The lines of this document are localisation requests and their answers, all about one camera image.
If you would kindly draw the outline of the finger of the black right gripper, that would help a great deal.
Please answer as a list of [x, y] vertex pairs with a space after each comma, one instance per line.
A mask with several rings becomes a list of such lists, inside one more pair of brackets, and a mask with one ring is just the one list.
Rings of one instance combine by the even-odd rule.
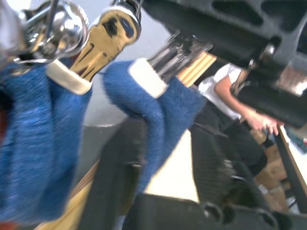
[[307, 96], [257, 82], [243, 83], [236, 93], [239, 101], [292, 127], [307, 123]]
[[168, 27], [212, 41], [215, 55], [238, 66], [272, 44], [272, 63], [307, 68], [304, 0], [146, 0], [143, 8]]

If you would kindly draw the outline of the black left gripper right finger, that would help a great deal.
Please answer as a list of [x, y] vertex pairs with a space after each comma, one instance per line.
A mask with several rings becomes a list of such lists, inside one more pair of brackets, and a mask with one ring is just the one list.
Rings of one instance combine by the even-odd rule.
[[260, 205], [253, 176], [226, 135], [209, 126], [193, 124], [191, 144], [193, 176], [202, 204]]

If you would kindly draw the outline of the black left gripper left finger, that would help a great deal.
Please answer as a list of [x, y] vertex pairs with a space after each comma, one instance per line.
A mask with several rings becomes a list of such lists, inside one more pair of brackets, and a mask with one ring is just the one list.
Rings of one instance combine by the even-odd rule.
[[143, 119], [126, 118], [102, 146], [79, 229], [111, 230], [128, 211], [144, 164], [146, 136]]

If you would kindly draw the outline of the bystander bare hand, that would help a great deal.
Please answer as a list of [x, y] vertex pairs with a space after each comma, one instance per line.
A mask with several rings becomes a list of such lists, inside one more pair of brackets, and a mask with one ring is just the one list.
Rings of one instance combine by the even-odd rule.
[[278, 135], [278, 122], [272, 118], [258, 113], [251, 113], [246, 117], [249, 125], [255, 130], [268, 130], [271, 134]]

